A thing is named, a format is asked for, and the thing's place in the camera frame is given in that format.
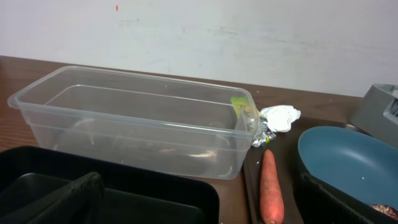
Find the blue plate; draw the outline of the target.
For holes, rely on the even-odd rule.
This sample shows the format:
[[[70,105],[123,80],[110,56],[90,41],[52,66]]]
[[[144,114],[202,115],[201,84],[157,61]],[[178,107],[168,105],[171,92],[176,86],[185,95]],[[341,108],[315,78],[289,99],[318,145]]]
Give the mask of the blue plate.
[[[353,209],[397,208],[397,149],[350,129],[318,126],[298,139],[307,172]]]

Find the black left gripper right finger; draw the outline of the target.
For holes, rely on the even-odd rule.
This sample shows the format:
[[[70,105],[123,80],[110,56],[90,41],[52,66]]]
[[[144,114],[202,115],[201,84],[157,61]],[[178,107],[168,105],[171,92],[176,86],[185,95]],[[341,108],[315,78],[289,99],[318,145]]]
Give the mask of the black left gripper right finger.
[[[294,197],[305,223],[397,224],[395,218],[308,173],[295,179]]]

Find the brown food scrap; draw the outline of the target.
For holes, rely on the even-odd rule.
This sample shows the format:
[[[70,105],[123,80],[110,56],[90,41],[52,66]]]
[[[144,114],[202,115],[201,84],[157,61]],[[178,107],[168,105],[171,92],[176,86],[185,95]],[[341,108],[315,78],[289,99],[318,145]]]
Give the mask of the brown food scrap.
[[[375,210],[377,210],[395,220],[398,219],[397,210],[391,206],[383,205],[383,204],[372,204],[372,205],[370,205],[370,207],[372,207],[373,209],[375,209]]]

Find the orange carrot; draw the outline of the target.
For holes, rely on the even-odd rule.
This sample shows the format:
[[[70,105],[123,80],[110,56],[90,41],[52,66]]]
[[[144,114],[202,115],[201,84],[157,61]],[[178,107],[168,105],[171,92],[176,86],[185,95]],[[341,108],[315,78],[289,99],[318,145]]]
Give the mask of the orange carrot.
[[[271,150],[264,153],[259,183],[259,211],[265,224],[281,224],[284,202],[277,176],[275,157]]]

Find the white napkin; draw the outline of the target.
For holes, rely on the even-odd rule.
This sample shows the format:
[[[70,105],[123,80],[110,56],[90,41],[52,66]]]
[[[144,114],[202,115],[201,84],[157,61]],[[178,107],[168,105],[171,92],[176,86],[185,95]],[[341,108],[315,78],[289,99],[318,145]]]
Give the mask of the white napkin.
[[[267,126],[273,133],[286,133],[292,123],[301,116],[301,111],[291,105],[277,105],[263,108],[260,113],[267,120]]]

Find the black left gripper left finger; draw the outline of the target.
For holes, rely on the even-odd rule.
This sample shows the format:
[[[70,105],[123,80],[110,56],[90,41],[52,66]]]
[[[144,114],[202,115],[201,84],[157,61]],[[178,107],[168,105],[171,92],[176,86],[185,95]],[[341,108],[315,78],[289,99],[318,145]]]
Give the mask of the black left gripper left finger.
[[[104,185],[90,172],[46,196],[1,217],[3,224],[85,223],[98,221]]]

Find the yellow green foil wrapper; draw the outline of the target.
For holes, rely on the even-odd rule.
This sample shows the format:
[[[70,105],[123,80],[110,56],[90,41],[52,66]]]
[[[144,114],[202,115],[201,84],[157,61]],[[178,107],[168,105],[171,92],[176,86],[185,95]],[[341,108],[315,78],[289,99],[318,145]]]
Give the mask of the yellow green foil wrapper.
[[[239,123],[243,124],[243,129],[253,135],[251,139],[253,147],[268,144],[276,138],[268,126],[268,120],[251,104],[248,97],[233,96],[230,98],[230,102],[238,119],[236,129]]]

